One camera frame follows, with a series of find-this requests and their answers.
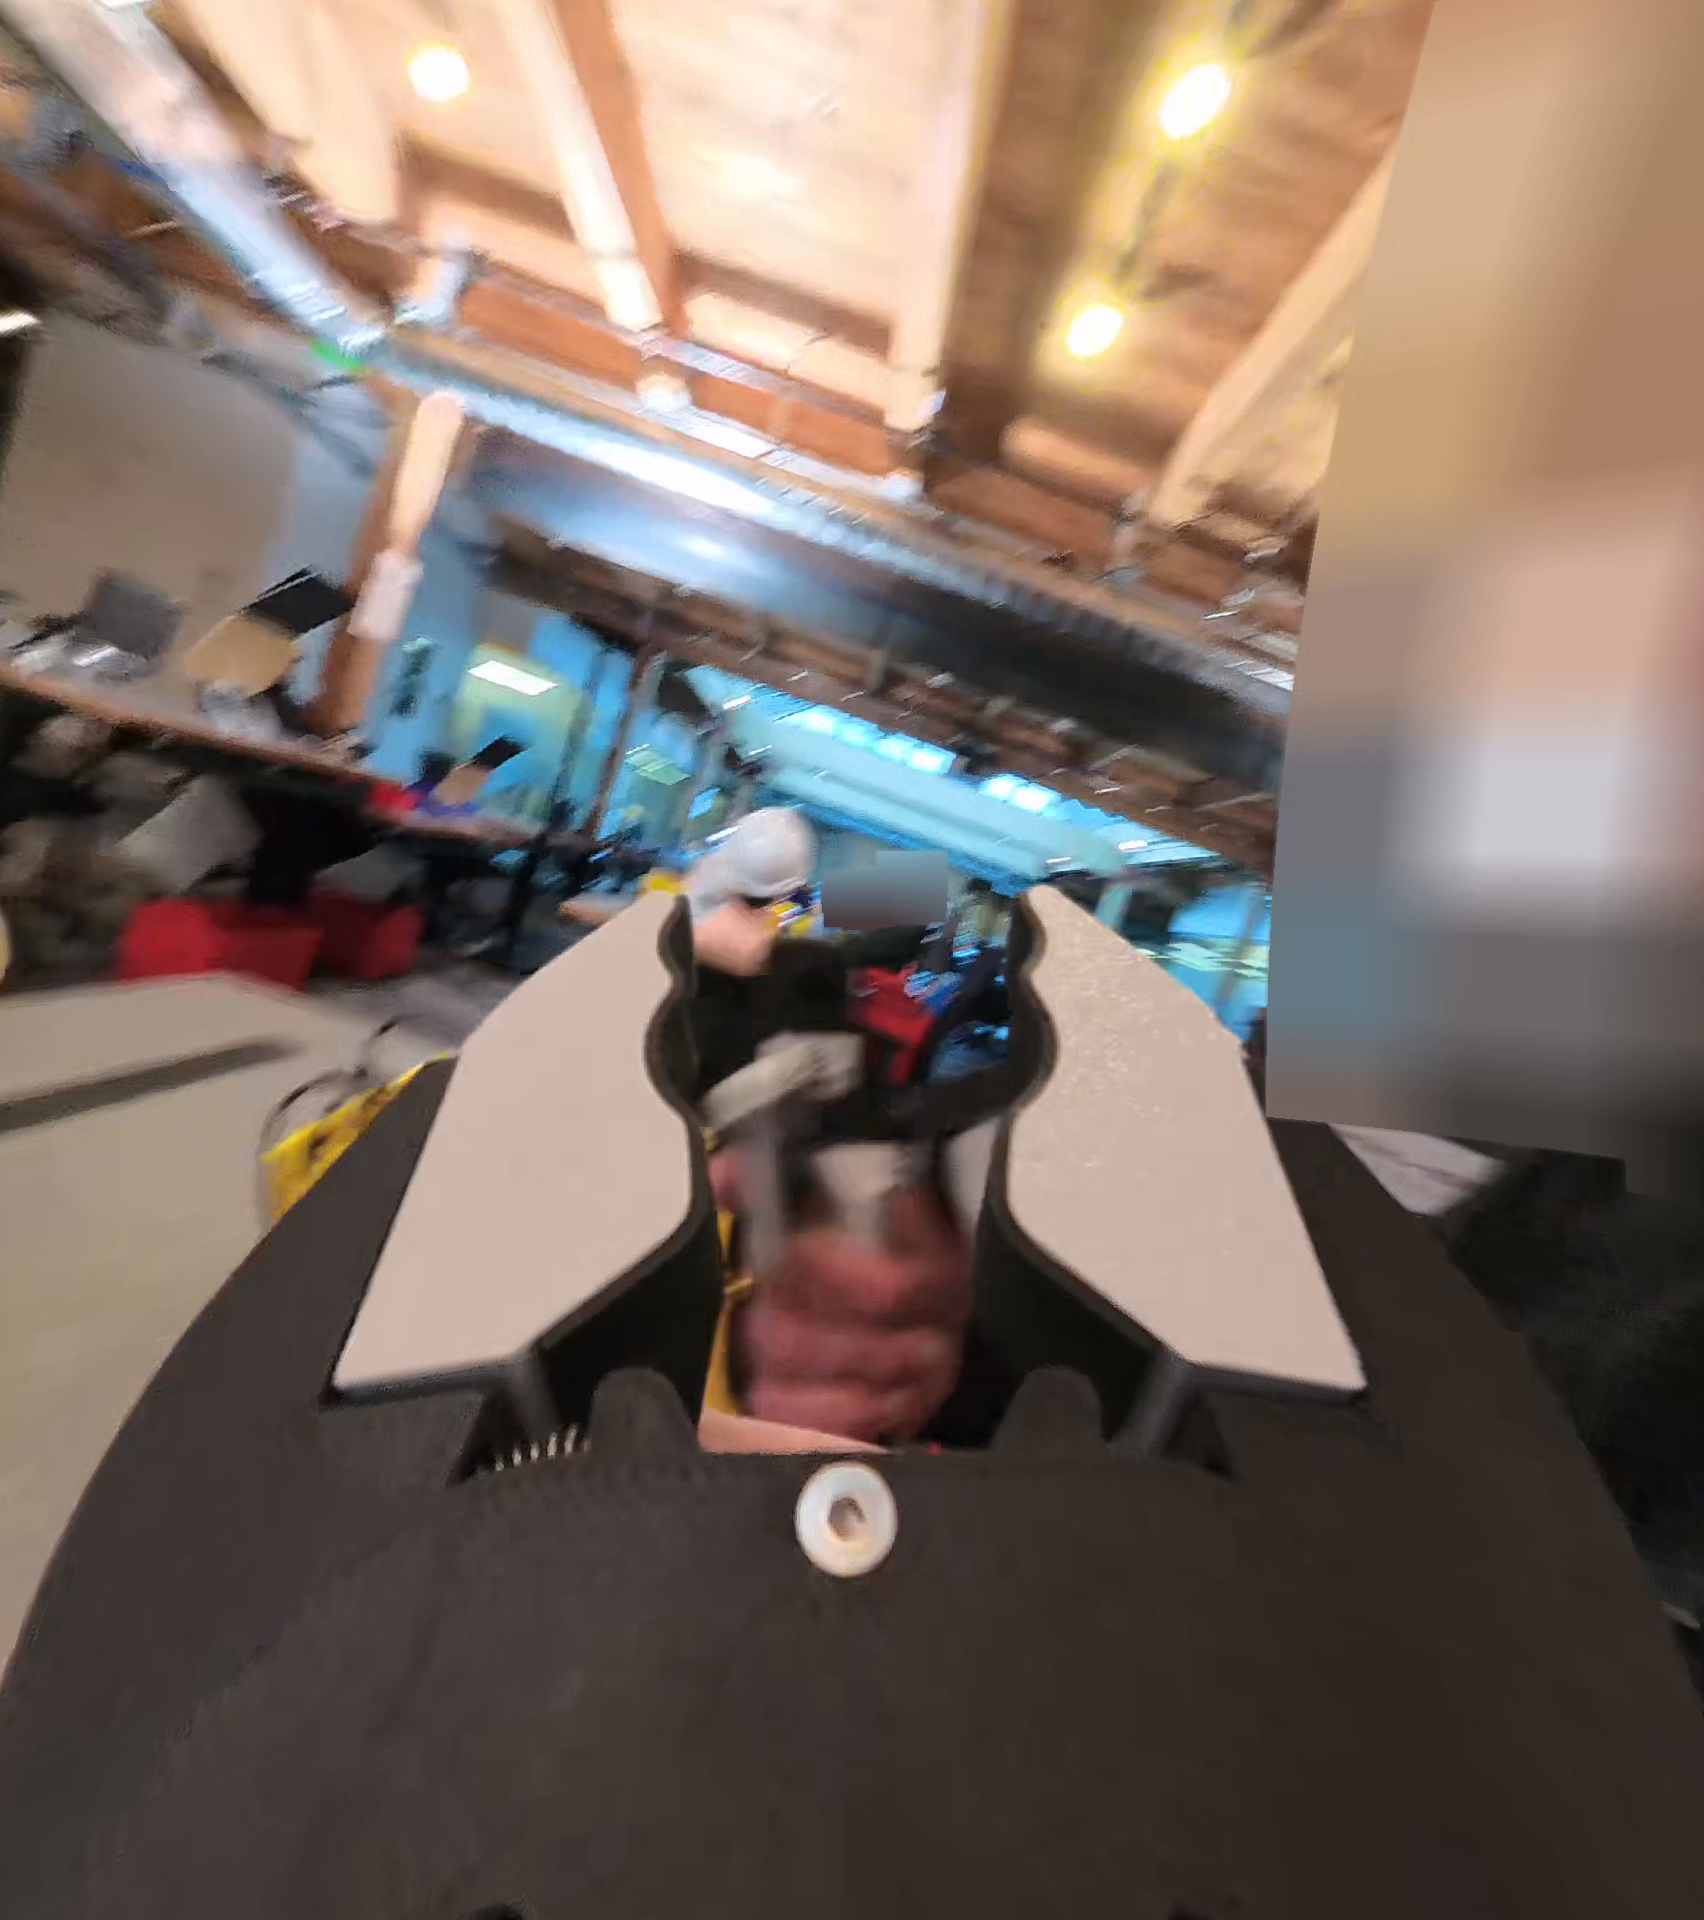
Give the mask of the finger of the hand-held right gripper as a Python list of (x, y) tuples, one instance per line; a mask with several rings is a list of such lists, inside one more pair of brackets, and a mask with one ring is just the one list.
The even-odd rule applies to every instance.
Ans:
[(754, 1058), (702, 1100), (708, 1134), (739, 1134), (799, 1102), (831, 1105), (865, 1086), (866, 1044), (854, 1030), (802, 1030), (769, 1038)]

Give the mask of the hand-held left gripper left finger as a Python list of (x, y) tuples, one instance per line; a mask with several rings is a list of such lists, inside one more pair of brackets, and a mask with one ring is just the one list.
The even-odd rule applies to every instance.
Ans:
[(650, 1368), (704, 1392), (722, 1301), (684, 1091), (689, 906), (652, 893), (464, 1040), (337, 1356), (340, 1398), (501, 1385), (547, 1403)]

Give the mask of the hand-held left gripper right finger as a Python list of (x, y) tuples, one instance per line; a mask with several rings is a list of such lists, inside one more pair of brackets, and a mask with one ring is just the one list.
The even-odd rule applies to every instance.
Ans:
[(1012, 1035), (1037, 1055), (995, 1165), (1012, 1245), (1170, 1390), (1361, 1398), (1237, 1033), (1064, 889), (1017, 907)]

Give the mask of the person's right hand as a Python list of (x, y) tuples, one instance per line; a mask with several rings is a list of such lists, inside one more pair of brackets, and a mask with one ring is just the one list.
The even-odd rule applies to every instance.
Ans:
[(730, 1401), (762, 1426), (915, 1440), (960, 1381), (974, 1305), (971, 1245), (937, 1190), (893, 1191), (876, 1231), (818, 1212), (735, 1307)]

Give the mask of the red plastic bin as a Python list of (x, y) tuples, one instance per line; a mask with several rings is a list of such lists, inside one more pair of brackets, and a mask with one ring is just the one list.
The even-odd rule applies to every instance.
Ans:
[(230, 976), (301, 993), (322, 931), (312, 917), (232, 897), (172, 896), (139, 906), (121, 928), (121, 983)]
[(418, 904), (315, 889), (307, 915), (317, 934), (312, 978), (381, 986), (418, 961), (427, 913)]

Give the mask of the person's black clothing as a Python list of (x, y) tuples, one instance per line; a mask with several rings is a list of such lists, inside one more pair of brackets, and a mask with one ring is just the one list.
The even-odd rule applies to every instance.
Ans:
[(1704, 1704), (1704, 1205), (1620, 1163), (1342, 1125), (1518, 1331), (1633, 1534)]

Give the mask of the open cardboard box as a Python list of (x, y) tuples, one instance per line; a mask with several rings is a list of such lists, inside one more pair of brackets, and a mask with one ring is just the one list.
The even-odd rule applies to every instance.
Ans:
[(335, 625), (352, 605), (338, 581), (302, 567), (195, 638), (180, 672), (197, 687), (263, 695), (299, 665), (307, 635)]

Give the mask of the long cluttered workbench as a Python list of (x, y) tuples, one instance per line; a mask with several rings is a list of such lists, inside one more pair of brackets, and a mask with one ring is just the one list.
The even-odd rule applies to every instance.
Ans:
[(430, 813), (400, 804), (400, 790), (340, 751), (284, 740), (243, 737), (203, 715), (140, 706), (121, 683), (36, 676), (0, 657), (0, 779), (49, 718), (76, 718), (104, 731), (112, 747), (132, 747), (178, 763), (195, 775), (234, 782), (273, 804), (325, 806), (362, 822), (376, 838), (441, 844), (496, 856), (524, 849), (534, 827), (486, 813)]

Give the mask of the wooden support post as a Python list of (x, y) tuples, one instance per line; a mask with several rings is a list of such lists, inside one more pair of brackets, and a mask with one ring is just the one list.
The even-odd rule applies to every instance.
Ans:
[(400, 405), (360, 515), (342, 587), (350, 605), (326, 635), (307, 719), (321, 737), (356, 731), (385, 655), (407, 623), (435, 522), (467, 425), (457, 392), (438, 388)]

